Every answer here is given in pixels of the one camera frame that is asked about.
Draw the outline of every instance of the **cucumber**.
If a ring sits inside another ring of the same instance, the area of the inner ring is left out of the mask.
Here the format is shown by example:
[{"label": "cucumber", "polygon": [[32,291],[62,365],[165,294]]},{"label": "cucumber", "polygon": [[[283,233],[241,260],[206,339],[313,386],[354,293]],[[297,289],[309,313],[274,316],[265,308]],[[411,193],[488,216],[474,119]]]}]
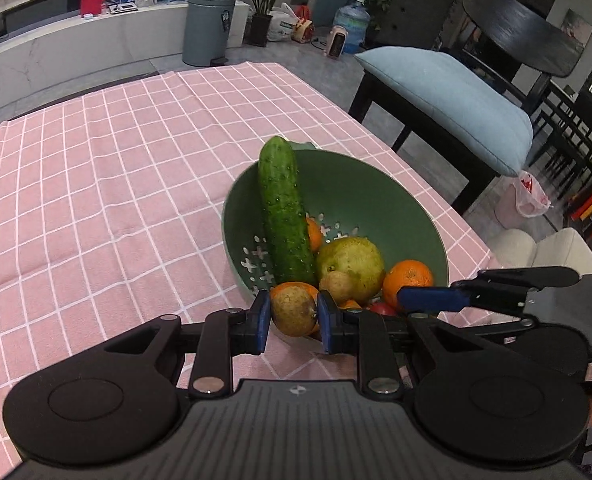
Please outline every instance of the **cucumber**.
[{"label": "cucumber", "polygon": [[304,282],[316,286],[315,259],[298,189],[296,155],[287,140],[273,137],[263,146],[258,179],[265,235],[277,283]]}]

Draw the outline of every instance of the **plant pot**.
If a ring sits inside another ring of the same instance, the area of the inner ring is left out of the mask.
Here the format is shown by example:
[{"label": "plant pot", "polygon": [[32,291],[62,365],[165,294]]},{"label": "plant pot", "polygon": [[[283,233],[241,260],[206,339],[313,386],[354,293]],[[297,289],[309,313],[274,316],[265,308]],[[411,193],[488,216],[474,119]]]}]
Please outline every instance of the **plant pot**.
[{"label": "plant pot", "polygon": [[267,33],[271,16],[269,14],[254,14],[252,16],[252,25],[249,27],[249,44],[255,46],[267,46]]}]

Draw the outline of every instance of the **framed picture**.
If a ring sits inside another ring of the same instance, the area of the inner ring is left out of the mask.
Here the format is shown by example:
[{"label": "framed picture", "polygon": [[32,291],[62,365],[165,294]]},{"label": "framed picture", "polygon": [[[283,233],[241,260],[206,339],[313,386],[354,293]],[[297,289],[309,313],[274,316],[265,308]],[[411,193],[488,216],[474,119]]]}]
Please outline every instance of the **framed picture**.
[{"label": "framed picture", "polygon": [[567,10],[560,29],[567,35],[575,38],[584,46],[587,46],[592,35],[592,26],[574,10]]}]

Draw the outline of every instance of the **orange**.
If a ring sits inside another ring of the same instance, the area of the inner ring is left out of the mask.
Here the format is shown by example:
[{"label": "orange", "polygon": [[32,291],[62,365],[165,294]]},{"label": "orange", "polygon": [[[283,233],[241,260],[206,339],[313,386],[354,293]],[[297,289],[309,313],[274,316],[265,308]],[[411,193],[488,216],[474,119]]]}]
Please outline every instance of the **orange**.
[{"label": "orange", "polygon": [[309,246],[311,247],[311,252],[317,253],[320,250],[320,247],[323,246],[325,240],[322,232],[320,232],[320,226],[311,217],[307,218],[307,231],[309,232]]},{"label": "orange", "polygon": [[383,299],[399,311],[403,308],[396,296],[404,286],[433,286],[433,274],[429,267],[416,260],[405,260],[387,273],[382,284]]},{"label": "orange", "polygon": [[358,303],[353,300],[347,300],[344,303],[338,305],[338,308],[341,310],[347,310],[348,308],[362,308]]},{"label": "orange", "polygon": [[[316,300],[318,298],[318,289],[313,286],[310,285],[308,283],[303,283],[303,282],[285,282],[285,283],[281,283],[280,285],[275,286],[272,290],[269,291],[269,297],[273,300],[273,298],[276,296],[276,294],[278,294],[281,290],[284,290],[285,288],[289,287],[289,286],[299,286],[300,288],[304,288],[312,298],[314,298],[314,303],[316,303]],[[318,323],[316,323],[316,326],[314,326],[314,329],[309,333],[309,335],[312,335],[316,332],[318,332],[320,330],[320,327],[318,326]]]}]

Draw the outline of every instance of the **silver screw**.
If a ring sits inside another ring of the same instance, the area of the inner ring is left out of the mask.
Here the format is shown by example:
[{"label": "silver screw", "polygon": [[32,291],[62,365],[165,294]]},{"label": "silver screw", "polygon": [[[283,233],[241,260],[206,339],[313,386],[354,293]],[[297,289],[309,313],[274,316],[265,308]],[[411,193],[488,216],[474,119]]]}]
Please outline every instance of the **silver screw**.
[{"label": "silver screw", "polygon": [[370,380],[367,386],[377,394],[395,394],[400,388],[400,383],[388,377],[377,377]]},{"label": "silver screw", "polygon": [[201,377],[193,382],[193,389],[201,394],[215,394],[220,392],[224,386],[225,383],[222,379],[210,376]]}]

